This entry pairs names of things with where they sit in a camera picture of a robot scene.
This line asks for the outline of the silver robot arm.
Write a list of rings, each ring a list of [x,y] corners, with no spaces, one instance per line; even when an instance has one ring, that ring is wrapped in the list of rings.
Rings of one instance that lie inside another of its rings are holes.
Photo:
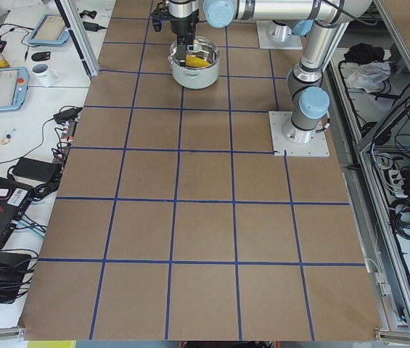
[[[340,27],[362,16],[370,1],[291,1],[290,10],[299,7],[295,19],[313,20],[306,46],[299,63],[287,76],[294,112],[282,126],[287,139],[307,144],[317,131],[320,120],[329,107],[329,95],[321,88],[322,69],[329,53],[338,45]]]
[[[319,20],[330,23],[337,15],[337,3],[327,1],[204,1],[202,10],[207,23],[223,28],[233,20]],[[186,65],[187,49],[194,44],[194,19],[198,1],[168,1],[171,29],[177,35],[176,57]]]

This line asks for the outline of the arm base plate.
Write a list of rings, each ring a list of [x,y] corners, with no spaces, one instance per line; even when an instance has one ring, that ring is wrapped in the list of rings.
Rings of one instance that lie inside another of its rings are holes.
[[[269,125],[273,153],[288,157],[328,157],[329,148],[323,128],[318,120],[313,130],[299,130],[292,124],[292,112],[270,111]]]
[[[258,42],[260,49],[301,50],[300,36],[292,33],[287,25],[273,21],[257,21]]]

